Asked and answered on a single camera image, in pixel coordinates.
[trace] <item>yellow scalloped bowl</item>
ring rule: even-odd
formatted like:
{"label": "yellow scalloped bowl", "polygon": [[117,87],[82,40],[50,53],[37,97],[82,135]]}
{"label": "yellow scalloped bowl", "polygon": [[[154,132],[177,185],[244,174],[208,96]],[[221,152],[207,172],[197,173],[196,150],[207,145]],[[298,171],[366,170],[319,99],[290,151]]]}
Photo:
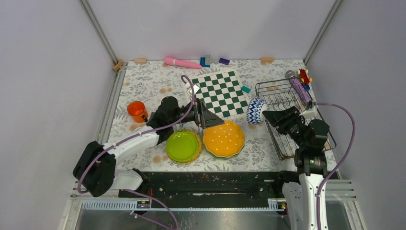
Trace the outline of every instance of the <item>yellow scalloped bowl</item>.
{"label": "yellow scalloped bowl", "polygon": [[245,135],[239,125],[226,121],[222,125],[205,129],[203,143],[215,157],[230,158],[239,154],[244,147]]}

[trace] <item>gray floor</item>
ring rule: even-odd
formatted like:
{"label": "gray floor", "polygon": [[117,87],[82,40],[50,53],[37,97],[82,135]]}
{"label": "gray floor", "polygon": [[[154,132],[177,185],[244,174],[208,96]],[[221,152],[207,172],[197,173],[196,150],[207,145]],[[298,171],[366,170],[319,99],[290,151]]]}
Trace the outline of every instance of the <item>gray floor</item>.
{"label": "gray floor", "polygon": [[[288,218],[274,212],[175,212],[181,230],[290,230]],[[150,211],[145,217],[175,227],[166,211]],[[327,202],[329,230],[350,230],[347,214],[338,201]],[[128,211],[82,210],[76,230],[163,230],[146,220],[130,216]]]}

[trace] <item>purple block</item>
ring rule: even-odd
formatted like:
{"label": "purple block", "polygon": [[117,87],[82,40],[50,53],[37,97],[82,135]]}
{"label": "purple block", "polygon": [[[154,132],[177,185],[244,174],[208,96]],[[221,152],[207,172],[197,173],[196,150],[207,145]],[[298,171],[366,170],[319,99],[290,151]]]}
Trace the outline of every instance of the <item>purple block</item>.
{"label": "purple block", "polygon": [[302,102],[304,102],[305,104],[312,100],[310,98],[309,93],[307,92],[307,90],[305,90],[303,88],[302,83],[299,81],[299,79],[297,78],[292,78],[289,80],[290,83],[292,84],[292,87],[294,88],[294,90],[296,91],[297,95],[299,95],[300,99],[302,100]]}
{"label": "purple block", "polygon": [[228,66],[228,64],[230,64],[230,60],[227,60],[227,59],[224,59],[224,58],[220,58],[220,60],[218,61],[218,63],[225,64],[226,66]]}

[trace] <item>cable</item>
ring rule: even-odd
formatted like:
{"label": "cable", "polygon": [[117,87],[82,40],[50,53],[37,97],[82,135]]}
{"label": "cable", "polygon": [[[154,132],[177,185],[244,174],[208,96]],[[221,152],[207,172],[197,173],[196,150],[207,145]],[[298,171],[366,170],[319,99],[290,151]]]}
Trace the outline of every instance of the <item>cable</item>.
{"label": "cable", "polygon": [[324,178],[324,180],[320,183],[318,190],[317,190],[317,196],[316,196],[316,218],[317,218],[317,228],[319,230],[322,230],[321,228],[321,217],[320,217],[320,194],[322,191],[323,186],[326,184],[327,180],[333,175],[333,173],[335,173],[337,171],[337,169],[340,167],[340,165],[343,164],[344,160],[347,158],[348,153],[350,152],[352,143],[354,141],[354,137],[355,137],[355,121],[353,116],[351,115],[351,113],[344,107],[342,107],[341,105],[338,104],[332,104],[332,103],[316,103],[316,105],[328,105],[328,106],[333,106],[333,107],[337,107],[342,109],[346,114],[348,114],[348,116],[351,119],[352,122],[352,134],[351,134],[351,139],[350,139],[350,143],[348,144],[347,150],[345,151],[345,154],[343,156],[343,158],[338,162],[338,164],[336,165],[336,167]]}
{"label": "cable", "polygon": [[[129,136],[129,137],[127,137],[127,138],[125,138],[125,139],[123,139],[123,140],[117,142],[116,145],[111,145],[110,147],[108,147],[108,148],[106,148],[105,150],[103,150],[101,153],[99,153],[99,154],[90,162],[90,164],[87,166],[87,168],[86,168],[85,171],[83,172],[82,176],[80,177],[79,182],[78,182],[78,193],[83,194],[83,193],[87,193],[87,192],[88,192],[88,190],[82,191],[82,189],[81,189],[81,186],[82,186],[82,183],[83,183],[83,179],[86,177],[86,175],[88,174],[89,170],[90,170],[91,167],[96,163],[96,161],[97,161],[100,157],[102,157],[105,153],[107,153],[109,150],[111,150],[111,149],[113,149],[113,148],[116,148],[117,146],[119,146],[119,145],[121,145],[121,144],[123,144],[123,143],[125,143],[125,142],[127,142],[127,141],[129,141],[129,140],[131,140],[131,139],[133,139],[133,138],[136,138],[136,137],[138,137],[138,136],[140,136],[140,135],[143,135],[143,134],[147,134],[147,133],[150,133],[150,132],[155,132],[155,131],[159,131],[159,130],[162,130],[162,129],[166,129],[166,128],[172,127],[172,126],[176,125],[177,123],[179,123],[181,120],[183,120],[183,119],[189,114],[189,112],[192,110],[193,104],[194,104],[194,96],[195,96],[195,95],[194,95],[193,84],[192,84],[192,81],[191,81],[186,75],[182,75],[180,78],[182,79],[183,83],[186,84],[186,83],[188,82],[188,83],[190,84],[190,86],[191,86],[191,89],[192,89],[192,103],[190,103],[190,106],[189,106],[188,110],[185,112],[185,114],[184,114],[181,118],[179,118],[179,120],[173,122],[173,123],[170,124],[170,125],[162,126],[162,127],[155,128],[155,129],[151,129],[151,130],[147,130],[147,131],[144,131],[144,132],[142,132],[142,133],[136,133],[136,134],[134,134],[134,135],[132,135],[132,136]],[[134,194],[136,194],[136,195],[138,195],[138,196],[146,197],[146,198],[148,198],[148,199],[153,199],[153,200],[157,201],[158,203],[160,203],[160,204],[161,204],[164,208],[166,208],[166,209],[169,211],[169,213],[172,215],[172,217],[173,217],[173,219],[175,220],[175,223],[176,223],[176,229],[179,228],[179,224],[178,224],[178,221],[176,220],[175,216],[173,215],[173,213],[171,212],[171,210],[170,210],[166,205],[164,205],[161,201],[159,201],[159,200],[157,200],[157,199],[155,199],[155,198],[153,198],[153,197],[150,197],[150,196],[147,196],[147,195],[144,195],[144,194],[141,194],[141,193],[137,193],[137,192],[132,191],[132,190],[126,189],[126,191],[128,191],[128,192],[130,192],[130,193],[134,193]],[[144,219],[147,219],[147,220],[149,220],[149,221],[151,221],[151,222],[154,222],[154,223],[156,223],[156,224],[158,224],[158,225],[160,225],[160,226],[162,226],[162,227],[164,227],[164,228],[170,229],[169,227],[164,226],[164,225],[162,225],[162,224],[160,224],[160,223],[158,223],[158,222],[156,222],[156,221],[154,221],[154,220],[151,220],[151,219],[146,218],[146,217],[143,217],[143,216],[140,216],[140,217],[141,217],[141,218],[144,218]]]}

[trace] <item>dish rack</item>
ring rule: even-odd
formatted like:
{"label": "dish rack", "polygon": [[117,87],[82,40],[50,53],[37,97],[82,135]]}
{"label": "dish rack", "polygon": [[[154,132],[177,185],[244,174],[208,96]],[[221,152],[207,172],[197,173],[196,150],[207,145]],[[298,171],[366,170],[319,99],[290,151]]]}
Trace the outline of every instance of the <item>dish rack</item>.
{"label": "dish rack", "polygon": [[[296,106],[300,112],[303,112],[306,108],[305,103],[297,95],[289,79],[272,80],[257,83],[255,85],[255,93],[258,97],[262,97],[263,99],[265,99],[268,105],[268,110],[280,111],[288,109],[292,106]],[[314,119],[324,120],[318,109],[317,113],[318,115]],[[313,118],[307,119],[306,124],[308,125],[311,120],[313,120]],[[298,148],[296,143],[288,135],[279,134],[267,120],[265,121],[265,123],[276,149],[276,153],[278,154],[278,158],[281,161],[293,158],[294,152]],[[329,141],[326,142],[325,145],[326,148],[323,151],[332,150],[337,146],[337,143],[330,131],[328,132],[328,140]]]}

